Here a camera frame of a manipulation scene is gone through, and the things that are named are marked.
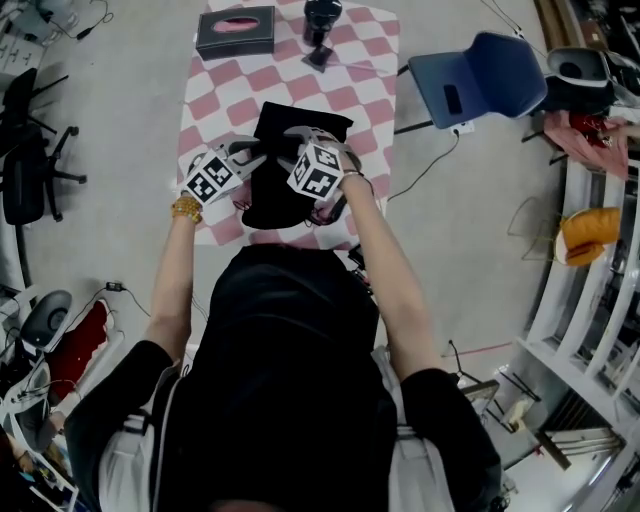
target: orange object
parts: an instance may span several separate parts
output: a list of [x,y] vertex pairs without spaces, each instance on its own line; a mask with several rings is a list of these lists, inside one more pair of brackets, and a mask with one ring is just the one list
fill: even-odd
[[562,223],[562,234],[567,250],[571,252],[583,245],[617,242],[620,236],[620,208],[593,208]]
[[582,267],[595,261],[604,252],[604,247],[598,244],[587,244],[576,247],[567,253],[567,265]]

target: black office chair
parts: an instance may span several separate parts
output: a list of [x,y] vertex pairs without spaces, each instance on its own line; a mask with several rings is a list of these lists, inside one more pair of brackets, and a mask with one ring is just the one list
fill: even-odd
[[53,179],[72,180],[80,184],[87,182],[84,175],[77,176],[56,170],[56,163],[60,160],[67,139],[70,135],[76,136],[78,133],[77,126],[69,126],[51,156],[47,156],[44,150],[47,142],[37,128],[32,132],[31,138],[7,154],[4,169],[0,173],[3,177],[0,190],[3,192],[4,216],[8,224],[29,224],[44,215],[43,188],[46,188],[53,218],[56,222],[62,220],[62,214],[56,207]]
[[53,135],[58,134],[49,125],[31,116],[29,114],[29,105],[33,98],[66,80],[69,75],[63,76],[49,85],[34,89],[36,75],[37,70],[35,68],[25,71],[11,82],[4,93],[4,98],[2,99],[4,110],[0,112],[0,156],[11,151],[24,139],[22,130],[29,124],[37,124],[40,128]]

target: gray floor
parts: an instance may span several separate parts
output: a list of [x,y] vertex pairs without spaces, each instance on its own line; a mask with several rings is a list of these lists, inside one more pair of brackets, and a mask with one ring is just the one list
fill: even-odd
[[[395,10],[402,25],[401,63],[412,55],[462,49],[480,30],[509,28],[479,0],[363,0]],[[76,0],[85,27],[103,12]],[[71,78],[41,103],[59,129],[80,136],[67,152],[66,170],[86,173],[87,185],[60,187],[64,221],[45,217],[27,231],[33,280],[44,289],[67,288],[82,306],[105,280],[121,280],[148,306],[156,264],[169,226],[169,184],[175,176],[181,100],[192,36],[203,0],[111,0],[115,17],[84,41],[62,40],[46,54],[41,80]],[[504,2],[538,48],[544,42],[531,0]],[[428,119],[411,78],[399,81],[397,126]],[[543,263],[522,262],[527,242],[506,235],[511,216],[528,196],[553,204],[557,168],[541,141],[520,144],[530,120],[498,116],[476,122],[453,154],[412,192],[391,203],[388,218],[419,275],[433,309],[442,351],[448,339],[460,350],[509,342],[518,335],[538,287]],[[429,128],[399,136],[393,190],[407,186],[454,142]],[[523,215],[535,224],[545,212]],[[195,290],[208,304],[235,247],[197,247]],[[107,297],[128,343],[145,320],[131,298]],[[193,343],[202,319],[194,311]],[[510,350],[465,359],[480,377],[506,363]]]

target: table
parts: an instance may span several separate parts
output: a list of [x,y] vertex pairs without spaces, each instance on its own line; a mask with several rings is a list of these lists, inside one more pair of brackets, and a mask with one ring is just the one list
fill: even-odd
[[[380,207],[386,207],[392,166],[395,85],[400,25],[395,14],[344,3],[327,45],[337,62],[318,73],[301,62],[311,49],[302,41],[304,0],[209,0],[207,11],[274,5],[275,52],[203,61],[193,52],[178,144],[180,184],[193,158],[232,133],[253,135],[265,101],[332,112],[354,121],[347,142],[361,157]],[[354,64],[362,69],[339,65]],[[250,184],[208,206],[196,244],[284,243],[311,249],[348,250],[358,243],[348,208],[330,226],[305,223],[259,231],[242,224],[236,204],[250,203]]]

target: bracelet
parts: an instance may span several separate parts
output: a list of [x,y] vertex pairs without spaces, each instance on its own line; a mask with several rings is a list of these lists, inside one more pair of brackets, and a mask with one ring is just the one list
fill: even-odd
[[182,196],[171,205],[171,217],[189,217],[195,224],[199,224],[202,221],[201,208],[193,197]]

